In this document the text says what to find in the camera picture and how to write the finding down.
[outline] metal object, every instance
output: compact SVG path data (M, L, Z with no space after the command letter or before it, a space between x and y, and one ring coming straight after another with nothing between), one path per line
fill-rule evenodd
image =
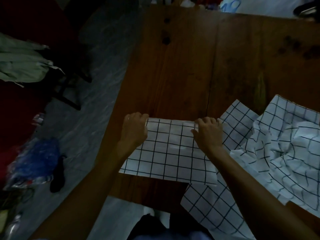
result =
M18 230L21 222L21 216L22 213L17 214L13 221L7 226L7 229L5 231L5 237L4 240L10 240L12 239L14 233Z

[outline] plastic bag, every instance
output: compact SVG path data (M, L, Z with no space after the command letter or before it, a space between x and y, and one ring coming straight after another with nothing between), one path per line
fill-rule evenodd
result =
M59 157L59 142L56 138L31 140L8 166L4 190L26 188L51 181Z

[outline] right hand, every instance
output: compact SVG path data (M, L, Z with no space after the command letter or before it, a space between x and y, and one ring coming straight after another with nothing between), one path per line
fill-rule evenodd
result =
M222 123L210 117L197 119L195 123L199 125L199 132L195 129L192 129L191 132L198 147L207 157L216 156L217 153L223 150Z

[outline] wooden table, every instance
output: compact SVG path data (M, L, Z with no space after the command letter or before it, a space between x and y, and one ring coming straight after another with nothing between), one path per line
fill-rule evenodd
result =
M123 118L129 113L192 121L220 117L236 99L257 111L254 90L260 74L267 103L280 94L320 111L319 45L320 24L151 6L97 160L106 157L119 140ZM186 186L119 173L111 195L172 213L182 210ZM303 212L300 215L310 219Z

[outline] leg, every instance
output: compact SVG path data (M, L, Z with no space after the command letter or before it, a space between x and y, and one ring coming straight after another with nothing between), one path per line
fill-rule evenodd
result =
M137 222L131 230L127 240L132 240L141 235L155 236L163 233L164 231L166 231L166 228L162 225L161 221L158 218L147 214L142 216Z
M86 76L80 69L75 69L75 74L77 74L78 76L80 76L83 80L85 80L87 83L91 83L92 82L92 78Z
M61 94L59 94L59 93L57 93L55 91L52 92L52 97L56 98L56 99L58 99L58 100L60 100L60 101L62 101L64 103L66 103L68 105L70 105L72 108L74 108L76 110L80 110L81 109L81 107L78 104L75 104L74 102L72 102L69 99L63 97Z
M191 232L203 232L214 240L208 229L198 223L187 211L182 214L170 214L170 230L182 236L188 236Z

